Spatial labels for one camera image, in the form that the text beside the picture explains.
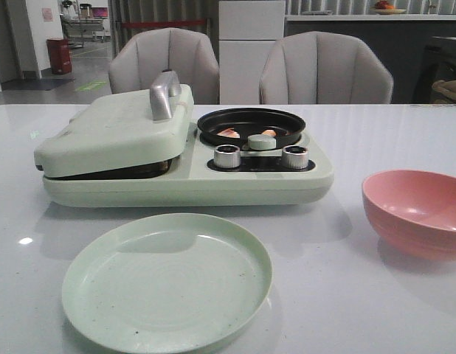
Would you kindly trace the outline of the orange shrimp piece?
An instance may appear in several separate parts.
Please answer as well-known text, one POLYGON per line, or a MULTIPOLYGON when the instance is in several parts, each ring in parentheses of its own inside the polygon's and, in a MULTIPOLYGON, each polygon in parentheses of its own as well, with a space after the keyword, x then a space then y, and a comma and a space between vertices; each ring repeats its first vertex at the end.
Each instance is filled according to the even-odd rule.
POLYGON ((263 135, 275 137, 277 133, 272 129, 267 129, 262 132, 263 135))
POLYGON ((222 136, 226 138, 239 139, 240 134, 235 131, 233 128, 227 128, 217 133, 217 136, 222 136))

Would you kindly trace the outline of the mint green hinged lid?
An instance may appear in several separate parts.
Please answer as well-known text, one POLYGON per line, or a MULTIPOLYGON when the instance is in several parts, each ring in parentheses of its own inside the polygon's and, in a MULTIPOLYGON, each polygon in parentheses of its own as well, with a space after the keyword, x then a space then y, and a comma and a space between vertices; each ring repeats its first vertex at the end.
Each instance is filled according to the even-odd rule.
POLYGON ((96 99, 34 152, 49 179, 150 178, 184 152, 193 110, 191 87, 163 72, 150 88, 96 99))

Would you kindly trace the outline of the pink plastic bowl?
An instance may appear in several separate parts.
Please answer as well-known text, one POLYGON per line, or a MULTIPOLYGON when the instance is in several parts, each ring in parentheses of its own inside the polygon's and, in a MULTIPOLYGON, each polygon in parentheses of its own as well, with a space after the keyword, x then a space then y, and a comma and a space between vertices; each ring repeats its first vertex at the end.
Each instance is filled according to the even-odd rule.
POLYGON ((362 182, 365 214, 391 246, 427 260, 456 260, 456 177, 386 170, 362 182))

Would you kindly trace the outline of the mint green breakfast maker base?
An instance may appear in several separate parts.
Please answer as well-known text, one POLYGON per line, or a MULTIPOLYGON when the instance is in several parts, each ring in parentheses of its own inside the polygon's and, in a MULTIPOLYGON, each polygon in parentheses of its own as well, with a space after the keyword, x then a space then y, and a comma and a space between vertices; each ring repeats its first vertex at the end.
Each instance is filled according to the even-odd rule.
POLYGON ((158 177, 120 180, 43 179, 50 198, 70 207, 194 207, 304 204, 321 199, 334 180, 334 169, 309 133, 300 144, 314 168, 293 172, 220 172, 207 163, 213 147, 189 125, 185 151, 158 177))

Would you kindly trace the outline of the silver control knob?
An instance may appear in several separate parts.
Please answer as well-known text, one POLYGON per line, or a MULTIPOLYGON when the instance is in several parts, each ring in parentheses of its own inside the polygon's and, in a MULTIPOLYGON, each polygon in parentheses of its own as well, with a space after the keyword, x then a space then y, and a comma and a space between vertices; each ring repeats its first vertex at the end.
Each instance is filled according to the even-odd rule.
POLYGON ((219 145, 214 150, 213 163, 216 167, 233 169, 241 165, 241 150, 236 145, 219 145))
POLYGON ((302 170, 308 167, 308 149, 299 145, 288 145, 282 149, 281 165, 292 170, 302 170))

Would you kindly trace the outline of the black round frying pan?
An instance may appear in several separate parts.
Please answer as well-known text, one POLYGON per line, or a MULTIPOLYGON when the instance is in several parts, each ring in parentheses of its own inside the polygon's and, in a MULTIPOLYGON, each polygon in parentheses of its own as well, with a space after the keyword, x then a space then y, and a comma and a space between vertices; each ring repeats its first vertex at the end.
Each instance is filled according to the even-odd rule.
POLYGON ((293 145, 300 140, 305 130, 305 122, 295 114, 270 108, 228 108, 210 112, 197 122, 201 138, 213 145, 236 145, 243 147, 248 143, 248 137, 272 129, 277 135, 277 149, 293 145), (240 134, 239 139, 217 136, 217 133, 233 128, 240 134))

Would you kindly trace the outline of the mint green round plate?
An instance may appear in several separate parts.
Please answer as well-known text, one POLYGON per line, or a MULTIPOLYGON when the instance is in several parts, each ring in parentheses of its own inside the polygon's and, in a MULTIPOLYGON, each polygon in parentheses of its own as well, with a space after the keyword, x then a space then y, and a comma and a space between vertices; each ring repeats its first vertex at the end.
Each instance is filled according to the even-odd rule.
POLYGON ((211 215, 154 215, 91 242, 69 266, 73 327, 123 353, 186 353, 231 341, 269 294, 272 262, 245 228, 211 215))

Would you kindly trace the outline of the right beige upholstered chair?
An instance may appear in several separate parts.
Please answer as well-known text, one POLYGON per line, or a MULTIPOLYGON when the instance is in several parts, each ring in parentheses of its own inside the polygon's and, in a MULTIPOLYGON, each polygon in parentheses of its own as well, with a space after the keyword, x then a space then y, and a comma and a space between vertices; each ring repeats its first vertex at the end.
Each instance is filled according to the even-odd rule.
POLYGON ((393 77, 362 40, 330 32, 284 37, 268 53, 260 103, 389 104, 393 77))

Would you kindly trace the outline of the beige upholstered chair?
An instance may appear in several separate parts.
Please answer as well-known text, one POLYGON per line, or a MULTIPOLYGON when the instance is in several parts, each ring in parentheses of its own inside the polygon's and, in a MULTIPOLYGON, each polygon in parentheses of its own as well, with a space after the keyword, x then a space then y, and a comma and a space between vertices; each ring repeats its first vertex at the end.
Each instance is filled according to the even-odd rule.
POLYGON ((393 77, 362 40, 330 32, 284 37, 268 53, 260 103, 389 104, 393 77))
POLYGON ((166 69, 191 87, 196 105, 219 101, 219 65, 210 39, 201 32, 163 28, 135 35, 109 66, 111 92, 149 89, 166 69))

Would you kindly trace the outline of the left beige upholstered chair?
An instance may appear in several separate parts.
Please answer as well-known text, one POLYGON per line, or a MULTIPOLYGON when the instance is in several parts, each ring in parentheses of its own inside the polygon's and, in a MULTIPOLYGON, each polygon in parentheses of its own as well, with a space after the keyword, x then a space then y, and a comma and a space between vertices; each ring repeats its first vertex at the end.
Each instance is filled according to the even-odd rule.
POLYGON ((163 28, 135 35, 109 66, 111 92, 149 89, 166 69, 191 87, 196 105, 219 101, 219 65, 210 39, 201 32, 163 28))

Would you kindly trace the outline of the white cabinet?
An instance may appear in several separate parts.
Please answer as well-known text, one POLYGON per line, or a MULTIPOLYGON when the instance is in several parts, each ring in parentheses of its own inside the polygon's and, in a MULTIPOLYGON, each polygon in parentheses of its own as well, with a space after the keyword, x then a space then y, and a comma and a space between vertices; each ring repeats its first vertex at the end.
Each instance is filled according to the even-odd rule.
POLYGON ((258 104, 260 77, 275 41, 284 34, 284 1, 220 1, 220 103, 258 104))

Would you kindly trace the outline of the red barrier tape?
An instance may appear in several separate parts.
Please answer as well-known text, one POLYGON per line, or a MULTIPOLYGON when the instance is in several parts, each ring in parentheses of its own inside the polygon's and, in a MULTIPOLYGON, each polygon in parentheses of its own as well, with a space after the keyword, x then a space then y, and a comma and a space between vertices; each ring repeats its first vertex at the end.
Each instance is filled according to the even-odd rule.
POLYGON ((183 21, 152 21, 152 22, 121 22, 120 27, 125 29, 168 28, 206 26, 208 18, 183 21))

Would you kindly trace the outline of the red bin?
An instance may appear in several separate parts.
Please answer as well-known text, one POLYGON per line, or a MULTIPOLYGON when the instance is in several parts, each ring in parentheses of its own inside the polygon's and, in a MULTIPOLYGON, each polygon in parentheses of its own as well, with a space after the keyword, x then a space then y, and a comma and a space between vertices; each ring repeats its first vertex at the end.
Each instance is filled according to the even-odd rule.
POLYGON ((69 41, 66 38, 46 40, 49 62, 53 74, 68 74, 72 71, 69 41))

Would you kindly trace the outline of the grey counter with white top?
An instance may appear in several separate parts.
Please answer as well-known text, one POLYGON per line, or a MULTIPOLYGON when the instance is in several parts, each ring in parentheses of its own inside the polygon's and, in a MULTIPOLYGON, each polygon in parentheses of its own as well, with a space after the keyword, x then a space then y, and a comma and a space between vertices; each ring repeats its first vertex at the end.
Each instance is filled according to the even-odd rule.
POLYGON ((362 39, 393 76, 393 103, 429 103, 456 80, 456 15, 292 15, 285 35, 323 31, 362 39))

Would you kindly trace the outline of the fruit plate on counter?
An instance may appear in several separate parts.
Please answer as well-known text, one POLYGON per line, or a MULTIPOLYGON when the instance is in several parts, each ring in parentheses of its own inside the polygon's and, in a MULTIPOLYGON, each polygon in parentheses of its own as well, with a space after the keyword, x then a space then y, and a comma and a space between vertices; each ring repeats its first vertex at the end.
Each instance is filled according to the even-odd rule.
POLYGON ((379 15, 400 15, 406 12, 405 9, 398 9, 386 0, 377 1, 371 8, 375 14, 379 15))

